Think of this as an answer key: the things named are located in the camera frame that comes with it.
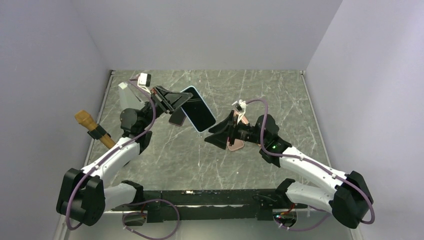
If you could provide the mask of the pink phone case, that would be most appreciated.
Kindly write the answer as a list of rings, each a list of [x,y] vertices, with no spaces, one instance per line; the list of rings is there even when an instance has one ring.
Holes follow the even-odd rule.
[[[248,119],[245,116],[243,116],[241,118],[240,122],[245,124],[245,125],[247,125],[249,123]],[[242,140],[239,140],[239,139],[235,139],[234,144],[232,144],[232,145],[230,145],[229,142],[227,142],[227,144],[226,144],[227,149],[231,152],[241,150],[244,146],[245,146],[244,142]]]

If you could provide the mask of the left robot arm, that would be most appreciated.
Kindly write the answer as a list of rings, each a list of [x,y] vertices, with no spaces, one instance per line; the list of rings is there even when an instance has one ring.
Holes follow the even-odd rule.
[[[100,158],[82,169],[70,168],[63,177],[56,211],[65,216],[69,230],[81,225],[92,226],[103,213],[120,205],[131,210],[144,203],[143,187],[124,181],[115,187],[104,187],[104,181],[115,176],[124,165],[139,156],[150,144],[155,120],[162,114],[172,114],[194,96],[189,92],[172,92],[160,85],[149,92],[142,91],[147,101],[126,88],[120,93],[125,103],[120,113],[122,137]]]

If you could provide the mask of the purple black phone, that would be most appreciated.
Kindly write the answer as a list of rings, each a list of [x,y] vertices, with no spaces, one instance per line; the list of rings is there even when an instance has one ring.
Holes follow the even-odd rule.
[[[184,113],[182,108],[177,109],[174,111],[169,120],[168,123],[177,127],[181,127],[186,119],[186,114]]]

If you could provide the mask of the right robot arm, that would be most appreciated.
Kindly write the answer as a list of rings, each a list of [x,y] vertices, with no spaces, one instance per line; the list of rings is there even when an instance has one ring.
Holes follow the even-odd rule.
[[[355,229],[360,223],[375,222],[374,200],[364,177],[326,166],[303,154],[279,135],[271,115],[261,115],[255,125],[239,123],[232,111],[226,119],[209,129],[204,140],[225,149],[236,140],[260,145],[261,157],[269,164],[295,172],[314,185],[285,179],[276,189],[276,203],[282,208],[303,204],[331,213],[342,225]]]

